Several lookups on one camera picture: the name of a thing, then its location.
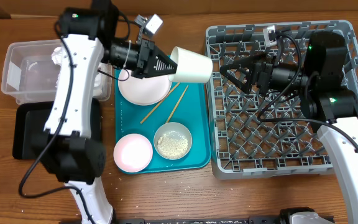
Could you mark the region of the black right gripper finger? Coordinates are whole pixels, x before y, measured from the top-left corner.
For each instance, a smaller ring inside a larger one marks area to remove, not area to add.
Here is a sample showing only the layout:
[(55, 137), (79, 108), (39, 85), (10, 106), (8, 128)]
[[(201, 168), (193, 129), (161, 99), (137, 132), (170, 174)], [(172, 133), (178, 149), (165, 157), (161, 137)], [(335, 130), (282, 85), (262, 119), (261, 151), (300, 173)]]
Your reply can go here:
[(248, 57), (236, 59), (233, 63), (229, 64), (230, 67), (251, 67), (259, 60), (265, 58), (265, 54), (255, 54)]
[[(244, 78), (237, 78), (231, 75), (231, 70), (235, 70), (245, 75)], [(252, 72), (248, 68), (243, 68), (240, 65), (223, 65), (220, 67), (219, 72), (222, 76), (232, 82), (243, 93), (249, 94), (252, 89)]]

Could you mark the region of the white paper cup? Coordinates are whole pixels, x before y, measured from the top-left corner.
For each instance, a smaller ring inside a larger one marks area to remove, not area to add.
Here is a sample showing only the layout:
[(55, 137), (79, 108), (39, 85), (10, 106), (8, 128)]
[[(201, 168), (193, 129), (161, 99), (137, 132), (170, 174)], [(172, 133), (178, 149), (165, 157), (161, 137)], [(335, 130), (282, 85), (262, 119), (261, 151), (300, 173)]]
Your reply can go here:
[(213, 61), (204, 55), (175, 47), (170, 59), (177, 64), (177, 69), (168, 76), (171, 82), (207, 83), (213, 73)]

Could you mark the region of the large pale pink plate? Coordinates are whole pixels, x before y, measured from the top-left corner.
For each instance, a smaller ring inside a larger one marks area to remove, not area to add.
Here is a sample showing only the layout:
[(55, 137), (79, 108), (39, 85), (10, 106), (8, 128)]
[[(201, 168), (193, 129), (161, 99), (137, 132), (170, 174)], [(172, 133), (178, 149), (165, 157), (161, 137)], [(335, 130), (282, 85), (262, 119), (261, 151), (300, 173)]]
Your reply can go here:
[(130, 70), (120, 71), (118, 89), (121, 95), (132, 104), (153, 105), (164, 99), (171, 89), (172, 83), (167, 76), (139, 79), (129, 74), (131, 74)]

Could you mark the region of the grey metal bowl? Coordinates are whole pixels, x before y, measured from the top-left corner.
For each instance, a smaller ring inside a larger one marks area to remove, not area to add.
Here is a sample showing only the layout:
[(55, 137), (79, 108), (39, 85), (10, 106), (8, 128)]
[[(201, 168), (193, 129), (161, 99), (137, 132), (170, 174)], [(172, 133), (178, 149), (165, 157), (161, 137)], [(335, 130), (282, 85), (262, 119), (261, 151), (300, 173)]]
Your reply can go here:
[(154, 148), (164, 159), (179, 160), (189, 153), (192, 140), (192, 135), (186, 126), (169, 122), (155, 132)]

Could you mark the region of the pile of white rice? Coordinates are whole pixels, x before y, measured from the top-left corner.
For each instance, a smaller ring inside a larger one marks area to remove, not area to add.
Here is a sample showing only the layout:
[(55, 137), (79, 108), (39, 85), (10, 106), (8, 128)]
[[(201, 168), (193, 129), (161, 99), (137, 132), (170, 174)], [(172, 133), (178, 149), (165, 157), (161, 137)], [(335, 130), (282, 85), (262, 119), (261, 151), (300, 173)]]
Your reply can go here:
[(157, 140), (157, 151), (166, 159), (180, 159), (188, 151), (188, 140), (177, 131), (163, 133)]

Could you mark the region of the white paper napkin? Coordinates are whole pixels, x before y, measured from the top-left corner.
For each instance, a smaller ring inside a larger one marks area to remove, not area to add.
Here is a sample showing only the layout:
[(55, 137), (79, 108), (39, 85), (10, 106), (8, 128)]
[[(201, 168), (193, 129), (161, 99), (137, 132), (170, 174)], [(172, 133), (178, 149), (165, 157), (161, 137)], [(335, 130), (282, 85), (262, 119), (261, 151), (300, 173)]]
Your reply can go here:
[[(54, 49), (51, 54), (52, 62), (55, 65), (62, 65), (63, 50), (61, 47)], [(111, 86), (112, 78), (109, 75), (112, 75), (112, 68), (110, 65), (105, 63), (100, 63), (98, 65), (98, 70), (103, 73), (98, 72), (94, 80), (93, 88), (93, 98), (96, 98), (99, 101), (107, 101), (111, 96)]]

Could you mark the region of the small pale pink plate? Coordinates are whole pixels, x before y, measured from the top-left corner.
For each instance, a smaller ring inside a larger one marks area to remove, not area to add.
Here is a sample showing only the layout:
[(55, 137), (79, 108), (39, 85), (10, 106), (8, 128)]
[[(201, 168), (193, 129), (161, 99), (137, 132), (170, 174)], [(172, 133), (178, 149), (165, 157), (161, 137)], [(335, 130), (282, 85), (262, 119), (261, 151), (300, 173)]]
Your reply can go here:
[(153, 147), (141, 134), (125, 135), (114, 146), (114, 162), (124, 172), (142, 171), (150, 164), (152, 156)]

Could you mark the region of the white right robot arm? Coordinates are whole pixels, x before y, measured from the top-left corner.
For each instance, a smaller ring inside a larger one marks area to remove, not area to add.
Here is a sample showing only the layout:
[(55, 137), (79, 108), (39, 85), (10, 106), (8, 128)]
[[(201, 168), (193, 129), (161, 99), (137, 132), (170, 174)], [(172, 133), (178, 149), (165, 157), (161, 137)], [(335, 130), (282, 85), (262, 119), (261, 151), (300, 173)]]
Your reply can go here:
[(296, 70), (257, 54), (222, 65), (219, 72), (244, 93), (253, 86), (262, 95), (269, 89), (281, 95), (302, 90), (300, 120), (317, 133), (333, 164), (348, 222), (358, 223), (358, 97), (341, 85), (346, 56), (342, 35), (319, 31), (310, 36), (306, 55), (298, 56)]

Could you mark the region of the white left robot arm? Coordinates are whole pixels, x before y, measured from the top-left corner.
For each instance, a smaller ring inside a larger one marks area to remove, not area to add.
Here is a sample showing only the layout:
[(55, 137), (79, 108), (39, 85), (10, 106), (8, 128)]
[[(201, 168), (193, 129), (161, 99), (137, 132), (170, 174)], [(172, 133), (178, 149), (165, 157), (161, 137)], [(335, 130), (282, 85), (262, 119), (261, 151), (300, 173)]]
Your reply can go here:
[(136, 78), (171, 75), (178, 65), (152, 41), (116, 37), (123, 13), (110, 1), (68, 7), (54, 29), (62, 43), (58, 88), (44, 130), (32, 137), (35, 163), (54, 174), (75, 198), (83, 223), (112, 223), (101, 175), (104, 145), (91, 137), (91, 105), (100, 63), (129, 69)]

